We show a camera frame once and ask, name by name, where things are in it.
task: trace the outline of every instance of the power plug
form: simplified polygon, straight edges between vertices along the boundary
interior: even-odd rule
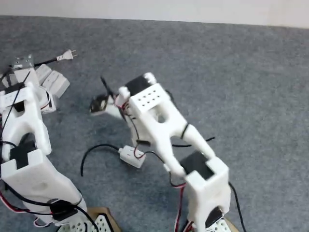
[[[120,154],[120,159],[122,159],[124,162],[136,167],[136,168],[140,168],[142,166],[142,164],[145,161],[146,155],[143,156],[143,152],[136,150],[135,151],[135,155],[137,157],[141,157],[140,159],[136,158],[134,156],[134,149],[131,146],[125,146],[124,148],[120,148],[119,149],[119,154]]]

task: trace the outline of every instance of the perforated metal plate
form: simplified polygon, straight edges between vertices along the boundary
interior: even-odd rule
[[[220,219],[212,226],[205,229],[205,232],[231,232],[231,230],[228,227],[226,221],[224,219]]]
[[[113,229],[108,223],[105,215],[99,215],[95,221],[99,232],[113,232]],[[89,220],[76,222],[73,225],[64,225],[59,228],[57,232],[97,232],[95,227]]]

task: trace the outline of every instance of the white wall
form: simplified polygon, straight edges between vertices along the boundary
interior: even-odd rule
[[[309,0],[0,0],[0,15],[150,19],[309,28]]]

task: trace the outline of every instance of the wooden base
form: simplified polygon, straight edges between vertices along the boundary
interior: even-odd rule
[[[226,218],[224,218],[224,219],[225,219],[226,223],[228,224],[228,227],[230,228],[231,232],[239,232],[239,230],[237,230],[237,228],[232,224],[232,222],[230,222]]]

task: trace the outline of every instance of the metal bracket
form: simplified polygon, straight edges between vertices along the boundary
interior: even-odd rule
[[[99,215],[95,220],[99,232],[113,232],[113,229],[108,223],[108,218],[105,215]],[[63,225],[57,232],[97,232],[89,220],[77,221],[72,225]]]

